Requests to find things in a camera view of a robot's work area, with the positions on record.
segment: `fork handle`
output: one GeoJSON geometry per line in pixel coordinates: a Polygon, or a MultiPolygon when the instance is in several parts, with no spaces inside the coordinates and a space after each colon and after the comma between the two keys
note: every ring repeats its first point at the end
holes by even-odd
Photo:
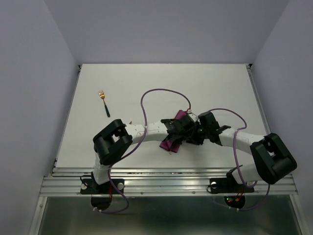
{"type": "Polygon", "coordinates": [[[106,105],[105,103],[104,103],[104,107],[105,107],[105,109],[106,109],[108,118],[111,117],[111,115],[110,115],[110,113],[109,113],[109,110],[108,110],[108,107],[107,107],[107,105],[106,105]]]}

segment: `folded cloth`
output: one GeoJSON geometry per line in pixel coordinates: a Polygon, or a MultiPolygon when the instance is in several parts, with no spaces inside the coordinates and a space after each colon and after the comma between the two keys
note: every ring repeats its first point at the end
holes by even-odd
{"type": "MultiPolygon", "coordinates": [[[[186,115],[185,111],[179,110],[175,116],[175,119],[181,119],[185,115],[186,115]]],[[[177,153],[180,144],[175,143],[173,141],[162,141],[160,147],[164,148],[166,151],[177,153]]]]}

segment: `glass panel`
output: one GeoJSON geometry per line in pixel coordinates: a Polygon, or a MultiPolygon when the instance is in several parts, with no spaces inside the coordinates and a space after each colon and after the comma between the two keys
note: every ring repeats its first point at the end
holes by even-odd
{"type": "MultiPolygon", "coordinates": [[[[247,197],[246,207],[262,196],[247,197]]],[[[252,211],[235,212],[212,203],[212,197],[138,197],[119,214],[94,212],[87,197],[48,198],[41,235],[297,235],[290,197],[269,196],[252,211]]],[[[224,203],[222,197],[215,198],[224,203]]],[[[114,198],[110,210],[122,208],[114,198]]]]}

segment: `white table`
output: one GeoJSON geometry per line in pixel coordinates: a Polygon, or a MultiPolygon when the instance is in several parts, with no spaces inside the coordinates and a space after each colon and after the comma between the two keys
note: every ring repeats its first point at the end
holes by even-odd
{"type": "MultiPolygon", "coordinates": [[[[245,65],[212,64],[84,64],[81,69],[66,129],[57,157],[57,168],[90,168],[95,153],[92,138],[114,119],[143,124],[142,94],[153,88],[167,88],[185,94],[195,114],[212,108],[228,108],[247,121],[247,132],[266,131],[245,65]],[[111,113],[108,118],[98,91],[104,90],[111,113]]],[[[148,122],[173,118],[186,110],[186,100],[168,92],[146,95],[148,122]]],[[[238,128],[242,121],[225,111],[214,112],[220,125],[238,128]]],[[[240,164],[253,162],[239,152],[240,164]]],[[[132,168],[234,167],[231,148],[205,141],[201,146],[183,143],[179,152],[169,153],[159,142],[145,142],[131,156],[115,165],[132,168]]]]}

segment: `gray wall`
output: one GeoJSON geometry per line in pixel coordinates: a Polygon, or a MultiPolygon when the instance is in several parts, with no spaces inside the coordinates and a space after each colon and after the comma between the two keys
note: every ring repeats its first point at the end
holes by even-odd
{"type": "Polygon", "coordinates": [[[253,74],[271,131],[298,162],[294,178],[313,231],[313,1],[291,0],[253,74]]]}
{"type": "Polygon", "coordinates": [[[45,0],[80,63],[252,63],[288,0],[45,0]]]}
{"type": "Polygon", "coordinates": [[[77,63],[42,0],[0,4],[0,234],[27,234],[77,63]]]}

